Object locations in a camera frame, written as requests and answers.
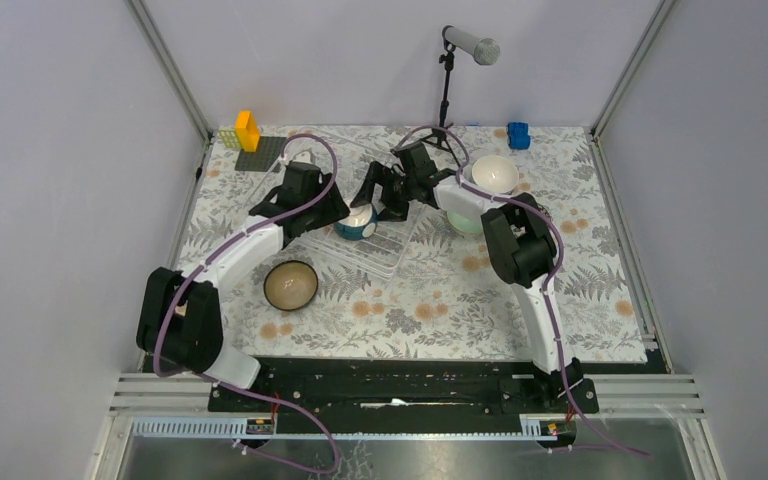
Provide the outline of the dark teal floral bowl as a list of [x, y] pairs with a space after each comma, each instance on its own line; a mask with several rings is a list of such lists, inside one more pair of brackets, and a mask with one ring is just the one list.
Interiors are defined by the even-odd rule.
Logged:
[[265, 277], [263, 291], [267, 302], [281, 311], [292, 312], [309, 305], [319, 289], [314, 268], [291, 260], [276, 265]]

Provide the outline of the light green celadon bowl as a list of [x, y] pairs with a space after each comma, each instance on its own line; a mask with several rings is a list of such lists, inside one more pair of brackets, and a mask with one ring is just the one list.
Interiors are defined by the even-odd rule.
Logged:
[[472, 221], [455, 212], [446, 213], [449, 224], [463, 236], [483, 236], [483, 226], [479, 221]]

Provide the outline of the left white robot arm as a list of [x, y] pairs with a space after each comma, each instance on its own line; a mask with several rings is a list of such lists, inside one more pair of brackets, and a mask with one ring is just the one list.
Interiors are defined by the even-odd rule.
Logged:
[[232, 385], [232, 398], [242, 408], [261, 409], [271, 387], [258, 376], [259, 362], [225, 339], [221, 294], [294, 239], [348, 213], [333, 174], [313, 164], [290, 162], [281, 184], [190, 275], [165, 267], [149, 275], [137, 346], [156, 359]]

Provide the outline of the teal white spotted bowl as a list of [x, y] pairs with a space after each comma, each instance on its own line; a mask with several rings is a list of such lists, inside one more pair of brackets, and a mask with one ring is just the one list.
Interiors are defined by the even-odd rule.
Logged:
[[378, 214], [373, 205], [351, 207], [349, 215], [334, 225], [336, 234], [345, 240], [360, 241], [370, 238], [377, 230]]

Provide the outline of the red orange patterned bowl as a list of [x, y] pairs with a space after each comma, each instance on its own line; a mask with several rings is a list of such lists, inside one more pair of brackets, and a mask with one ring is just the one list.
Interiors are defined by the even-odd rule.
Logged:
[[552, 221], [552, 215], [551, 215], [550, 211], [548, 210], [548, 208], [547, 208], [545, 205], [543, 205], [543, 204], [541, 204], [541, 203], [539, 203], [539, 202], [535, 202], [535, 207], [536, 207], [536, 208], [537, 208], [537, 209], [538, 209], [538, 210], [539, 210], [539, 211], [540, 211], [540, 212], [541, 212], [541, 213], [542, 213], [542, 214], [543, 214], [543, 215], [544, 215], [544, 216], [545, 216], [545, 217], [546, 217], [546, 218], [547, 218], [549, 221]]

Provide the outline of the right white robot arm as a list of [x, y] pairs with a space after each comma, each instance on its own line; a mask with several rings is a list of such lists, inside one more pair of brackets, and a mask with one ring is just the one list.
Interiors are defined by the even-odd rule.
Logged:
[[413, 202], [454, 212], [482, 226], [491, 266], [511, 286], [522, 309], [532, 363], [546, 374], [533, 386], [535, 402], [557, 412], [573, 398], [570, 381], [561, 375], [572, 363], [562, 339], [555, 308], [554, 277], [563, 260], [557, 228], [529, 193], [494, 194], [469, 182], [460, 171], [440, 169], [421, 142], [392, 150], [398, 162], [369, 164], [351, 202], [373, 203], [381, 193], [381, 221], [403, 221]]

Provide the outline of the white ribbed bowl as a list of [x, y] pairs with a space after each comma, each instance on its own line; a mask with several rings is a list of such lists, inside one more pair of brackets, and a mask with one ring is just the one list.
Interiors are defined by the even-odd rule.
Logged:
[[496, 194], [510, 194], [519, 183], [517, 166], [500, 155], [480, 157], [473, 164], [470, 175], [474, 184]]

